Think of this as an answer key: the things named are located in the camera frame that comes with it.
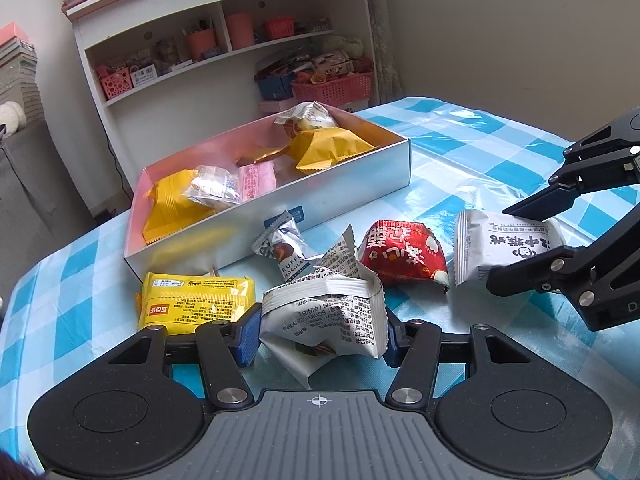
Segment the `blue label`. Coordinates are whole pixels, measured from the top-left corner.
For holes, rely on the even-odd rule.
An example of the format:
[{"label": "blue label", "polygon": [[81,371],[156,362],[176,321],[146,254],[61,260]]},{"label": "blue label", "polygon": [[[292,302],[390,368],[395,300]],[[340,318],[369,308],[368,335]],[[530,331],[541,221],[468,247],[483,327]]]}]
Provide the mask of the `blue label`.
[{"label": "blue label", "polygon": [[[293,216],[293,219],[296,221],[296,224],[299,224],[300,222],[302,222],[305,219],[305,212],[302,211],[302,206],[299,205],[298,207],[295,207],[293,209],[289,209],[289,214],[291,216]],[[271,224],[273,224],[277,219],[278,216],[280,215],[276,215],[276,216],[272,216],[271,218],[268,218],[264,221],[264,228],[268,228]]]}]

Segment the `red basket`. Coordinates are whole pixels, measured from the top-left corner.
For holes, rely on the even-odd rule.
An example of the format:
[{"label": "red basket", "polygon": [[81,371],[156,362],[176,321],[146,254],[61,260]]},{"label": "red basket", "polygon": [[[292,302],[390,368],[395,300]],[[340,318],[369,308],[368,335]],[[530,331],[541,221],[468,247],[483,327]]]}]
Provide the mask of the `red basket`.
[{"label": "red basket", "polygon": [[342,106],[371,97],[371,75],[367,72],[316,85],[291,83],[291,88],[299,103],[319,101],[329,106]]},{"label": "red basket", "polygon": [[121,68],[117,72],[103,77],[100,79],[100,84],[107,99],[113,99],[117,95],[133,88],[128,67]]},{"label": "red basket", "polygon": [[270,40],[279,40],[293,36],[293,18],[276,18],[264,24]]}]

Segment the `white wall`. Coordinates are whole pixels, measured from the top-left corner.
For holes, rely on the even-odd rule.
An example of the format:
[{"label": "white wall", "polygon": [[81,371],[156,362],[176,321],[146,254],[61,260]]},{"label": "white wall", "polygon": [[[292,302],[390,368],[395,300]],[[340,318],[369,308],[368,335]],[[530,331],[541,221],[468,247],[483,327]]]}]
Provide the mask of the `white wall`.
[{"label": "white wall", "polygon": [[82,198],[95,208],[120,190],[120,178],[84,79],[61,0],[0,0],[0,27],[16,22],[38,54],[36,82],[51,137]]},{"label": "white wall", "polygon": [[640,104],[640,0],[387,0],[406,94],[572,139]]}]

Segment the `blue checkered tablecloth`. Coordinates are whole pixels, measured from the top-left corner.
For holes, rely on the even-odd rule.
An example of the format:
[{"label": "blue checkered tablecloth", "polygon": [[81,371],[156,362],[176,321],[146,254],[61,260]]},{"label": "blue checkered tablecloth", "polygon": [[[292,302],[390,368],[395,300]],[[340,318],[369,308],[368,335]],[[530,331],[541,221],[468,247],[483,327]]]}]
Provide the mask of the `blue checkered tablecloth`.
[{"label": "blue checkered tablecloth", "polygon": [[[463,208],[500,211],[545,185],[562,162],[565,140],[486,112],[427,98],[405,98],[360,112],[412,140],[412,181],[381,199],[305,231],[319,252],[348,222],[356,239],[378,219],[406,219],[433,228],[452,257],[454,222]],[[638,202],[636,187],[579,198],[559,217],[569,244],[588,244]],[[122,259],[128,214],[114,218],[42,260],[11,296],[0,332],[0,447],[39,467],[26,420],[41,394],[136,331],[140,283]],[[247,274],[258,292],[280,283],[274,262],[252,256],[222,269]],[[640,477],[640,322],[589,332],[571,305],[553,294],[495,298],[480,283],[444,295],[425,284],[388,288],[401,319],[421,317],[446,332],[489,323],[597,391],[614,415],[614,432],[598,472],[606,479]],[[261,388],[299,388],[261,348],[245,377]],[[441,365],[436,390],[463,379],[459,365]],[[338,358],[312,377],[316,389],[378,388],[395,371],[362,356]],[[202,394],[193,367],[174,377]]]}]

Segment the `power cord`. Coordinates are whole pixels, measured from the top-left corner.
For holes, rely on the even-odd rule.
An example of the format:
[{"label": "power cord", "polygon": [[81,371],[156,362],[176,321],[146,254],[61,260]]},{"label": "power cord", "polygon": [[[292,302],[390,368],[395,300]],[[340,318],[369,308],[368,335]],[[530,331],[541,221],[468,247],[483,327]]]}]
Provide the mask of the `power cord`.
[{"label": "power cord", "polygon": [[109,150],[109,153],[111,153],[111,156],[113,157],[113,165],[116,168],[116,171],[118,172],[118,176],[120,177],[120,187],[122,188],[122,192],[127,196],[129,201],[131,202],[133,200],[133,197],[129,195],[129,191],[127,191],[124,185],[124,176],[122,175],[122,172],[118,167],[118,158],[116,157],[116,154],[113,151],[113,146],[111,145],[111,141],[109,140],[109,136],[107,135],[106,131],[104,132],[104,137],[107,139],[107,148]]}]

